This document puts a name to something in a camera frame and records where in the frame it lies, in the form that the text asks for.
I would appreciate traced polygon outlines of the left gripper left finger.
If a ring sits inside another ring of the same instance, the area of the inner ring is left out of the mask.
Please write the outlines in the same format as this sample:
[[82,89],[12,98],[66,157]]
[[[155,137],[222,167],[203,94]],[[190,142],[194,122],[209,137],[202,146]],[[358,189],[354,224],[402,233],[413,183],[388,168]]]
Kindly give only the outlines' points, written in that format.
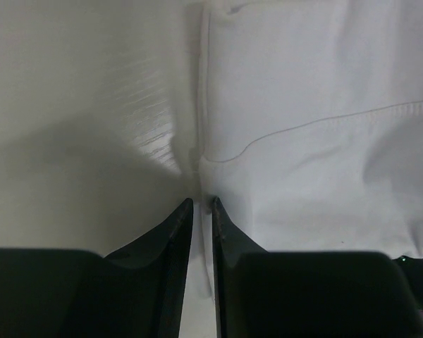
[[107,256],[0,249],[0,337],[177,337],[193,202]]

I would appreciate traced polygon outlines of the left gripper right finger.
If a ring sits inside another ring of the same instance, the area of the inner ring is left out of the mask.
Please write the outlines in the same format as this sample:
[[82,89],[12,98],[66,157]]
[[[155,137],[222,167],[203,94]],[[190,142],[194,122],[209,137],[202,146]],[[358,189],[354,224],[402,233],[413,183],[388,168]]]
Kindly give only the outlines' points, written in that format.
[[270,252],[213,200],[220,337],[423,337],[423,310],[378,252]]

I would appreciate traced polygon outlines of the white skirt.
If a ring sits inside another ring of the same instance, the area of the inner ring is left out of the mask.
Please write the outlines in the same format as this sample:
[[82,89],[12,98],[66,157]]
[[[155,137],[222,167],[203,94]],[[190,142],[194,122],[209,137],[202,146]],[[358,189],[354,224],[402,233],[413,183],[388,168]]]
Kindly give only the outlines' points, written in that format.
[[423,1],[180,8],[200,180],[181,336],[216,336],[215,196],[266,249],[423,258]]

